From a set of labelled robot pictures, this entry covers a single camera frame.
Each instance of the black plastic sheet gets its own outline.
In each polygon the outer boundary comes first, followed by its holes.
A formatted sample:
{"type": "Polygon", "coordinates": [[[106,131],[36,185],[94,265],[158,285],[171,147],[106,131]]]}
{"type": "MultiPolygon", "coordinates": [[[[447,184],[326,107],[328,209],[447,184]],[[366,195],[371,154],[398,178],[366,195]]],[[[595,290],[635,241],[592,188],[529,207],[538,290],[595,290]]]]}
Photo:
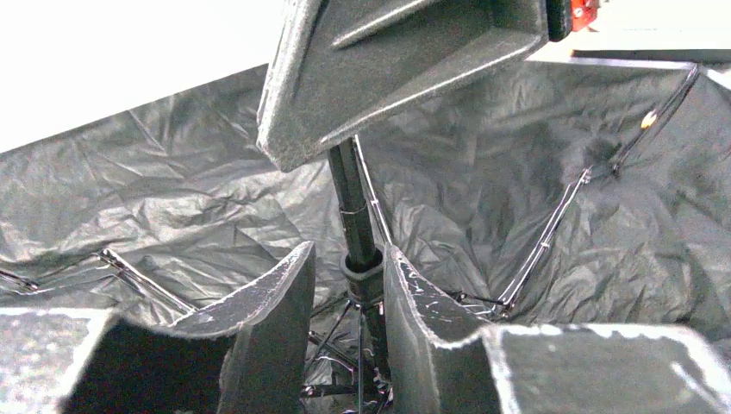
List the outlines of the black plastic sheet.
{"type": "MultiPolygon", "coordinates": [[[[360,138],[395,244],[439,287],[495,297],[566,187],[587,167],[611,166],[691,69],[525,62],[368,128],[360,138]]],[[[0,305],[117,306],[169,323],[174,309],[143,300],[90,255],[113,248],[204,306],[309,240],[315,305],[342,294],[345,245],[325,159],[282,173],[255,147],[265,73],[0,154],[0,269],[42,291],[20,295],[0,281],[0,305]]],[[[702,72],[666,115],[618,177],[598,168],[582,187],[512,322],[684,323],[711,341],[731,336],[731,92],[702,72]]],[[[310,328],[326,331],[338,312],[310,328]]],[[[335,334],[349,351],[353,326],[335,334]]],[[[322,360],[309,381],[349,374],[322,360]]],[[[309,403],[310,412],[340,407],[309,403]]]]}

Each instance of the metal wire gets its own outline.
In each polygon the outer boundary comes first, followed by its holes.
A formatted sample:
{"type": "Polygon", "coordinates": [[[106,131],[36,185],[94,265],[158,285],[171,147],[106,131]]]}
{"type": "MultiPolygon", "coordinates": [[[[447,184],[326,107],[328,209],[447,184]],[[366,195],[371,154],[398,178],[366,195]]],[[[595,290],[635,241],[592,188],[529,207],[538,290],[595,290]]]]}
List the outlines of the metal wire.
{"type": "Polygon", "coordinates": [[[556,209],[553,211],[553,214],[548,220],[546,227],[543,229],[543,233],[541,233],[538,242],[535,244],[535,247],[530,252],[526,260],[523,262],[520,270],[518,271],[520,275],[510,282],[508,287],[506,287],[503,293],[497,298],[497,301],[495,301],[502,304],[494,304],[486,312],[480,313],[497,313],[497,307],[502,306],[502,313],[505,314],[507,311],[515,306],[517,296],[528,281],[530,273],[535,268],[535,265],[538,263],[538,260],[541,258],[543,253],[550,248],[551,240],[553,239],[556,229],[558,228],[561,219],[564,217],[566,210],[569,208],[569,205],[571,205],[574,198],[578,194],[579,189],[581,189],[583,185],[588,184],[590,180],[591,167],[583,170],[578,180],[575,183],[566,187],[566,190],[564,191],[564,195],[561,198],[558,207],[556,207],[556,209]]]}
{"type": "Polygon", "coordinates": [[[355,153],[357,155],[358,163],[360,164],[360,171],[365,179],[365,186],[368,188],[369,203],[371,205],[373,214],[376,216],[376,223],[378,223],[378,231],[381,233],[381,237],[389,245],[393,244],[393,237],[391,236],[384,211],[381,208],[381,203],[378,201],[376,191],[371,181],[371,174],[368,172],[368,165],[366,164],[366,158],[363,156],[363,149],[360,146],[360,138],[357,135],[353,136],[353,144],[355,146],[355,153]]]}
{"type": "Polygon", "coordinates": [[[134,282],[141,285],[146,285],[153,292],[158,293],[169,302],[175,304],[183,313],[193,313],[195,311],[198,311],[197,307],[191,304],[187,304],[185,301],[183,301],[183,299],[178,298],[171,292],[167,291],[164,287],[155,283],[154,280],[140,273],[137,269],[132,267],[132,265],[127,263],[126,260],[124,260],[119,254],[115,253],[110,248],[102,250],[102,253],[98,254],[97,257],[99,258],[99,260],[117,269],[118,271],[120,271],[121,274],[129,277],[134,282]]]}

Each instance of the metal rod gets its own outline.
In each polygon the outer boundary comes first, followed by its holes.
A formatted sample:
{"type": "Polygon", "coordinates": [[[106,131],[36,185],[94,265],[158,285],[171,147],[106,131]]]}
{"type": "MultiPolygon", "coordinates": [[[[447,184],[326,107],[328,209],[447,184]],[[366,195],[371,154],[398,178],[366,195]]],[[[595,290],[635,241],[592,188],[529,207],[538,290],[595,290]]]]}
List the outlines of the metal rod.
{"type": "Polygon", "coordinates": [[[175,304],[183,313],[193,313],[198,310],[196,306],[187,304],[183,299],[178,298],[171,292],[167,291],[164,287],[155,283],[152,279],[140,273],[113,250],[106,248],[102,250],[102,253],[100,253],[98,257],[101,261],[109,264],[125,275],[131,276],[137,283],[147,285],[148,289],[151,289],[153,292],[175,304]]]}
{"type": "Polygon", "coordinates": [[[367,272],[380,264],[381,257],[373,240],[371,217],[363,194],[353,139],[330,148],[328,159],[335,192],[340,201],[347,244],[347,266],[356,273],[367,272]]]}
{"type": "Polygon", "coordinates": [[[317,345],[317,348],[315,349],[315,354],[312,355],[312,359],[310,359],[309,361],[307,361],[307,364],[305,364],[305,366],[304,366],[304,372],[305,373],[309,370],[310,367],[312,367],[312,364],[314,364],[315,361],[317,361],[317,356],[320,355],[320,353],[322,352],[322,348],[325,346],[326,343],[328,343],[328,341],[330,340],[330,338],[333,336],[333,333],[338,328],[338,325],[341,324],[341,322],[343,320],[343,317],[345,317],[345,315],[347,314],[347,312],[350,310],[350,307],[351,306],[353,306],[353,302],[350,301],[350,300],[348,300],[347,303],[345,304],[345,309],[338,316],[337,320],[335,320],[335,324],[333,324],[333,327],[330,328],[330,331],[328,331],[328,334],[325,335],[325,339],[322,342],[320,342],[319,345],[317,345]]]}
{"type": "Polygon", "coordinates": [[[310,318],[318,317],[321,313],[324,311],[329,311],[330,309],[334,308],[339,304],[341,301],[347,299],[347,292],[343,292],[340,296],[330,299],[328,302],[325,302],[324,304],[321,304],[320,306],[314,308],[312,310],[312,313],[309,315],[310,318]]]}
{"type": "Polygon", "coordinates": [[[363,307],[358,314],[358,414],[363,414],[363,307]]]}
{"type": "Polygon", "coordinates": [[[300,398],[319,398],[330,395],[354,395],[357,393],[355,386],[352,385],[312,385],[303,386],[299,393],[300,398]]]}
{"type": "Polygon", "coordinates": [[[323,350],[328,351],[333,356],[336,356],[338,358],[338,360],[340,360],[340,362],[347,365],[347,367],[352,369],[353,371],[358,369],[358,361],[356,361],[355,359],[348,356],[345,353],[345,351],[337,348],[332,343],[323,341],[323,339],[324,339],[324,336],[321,336],[320,334],[318,334],[315,331],[310,331],[310,333],[309,333],[310,342],[314,343],[315,345],[320,345],[321,343],[324,343],[324,345],[322,345],[323,350]]]}
{"type": "Polygon", "coordinates": [[[390,378],[390,367],[388,363],[388,339],[386,337],[386,321],[382,313],[383,302],[363,309],[365,316],[365,325],[368,333],[371,334],[371,342],[373,344],[373,360],[378,368],[378,373],[383,379],[390,378]]]}
{"type": "Polygon", "coordinates": [[[393,237],[390,234],[390,229],[386,223],[384,216],[384,210],[381,208],[381,203],[378,201],[376,196],[376,190],[373,188],[373,182],[371,181],[371,174],[368,172],[368,165],[366,164],[366,157],[363,155],[363,147],[360,145],[360,138],[355,135],[353,137],[353,144],[355,145],[355,153],[358,155],[358,162],[360,165],[360,171],[363,173],[365,178],[365,186],[368,188],[368,194],[371,196],[371,207],[373,208],[373,214],[376,215],[376,223],[381,230],[381,236],[389,244],[393,244],[393,237]]]}

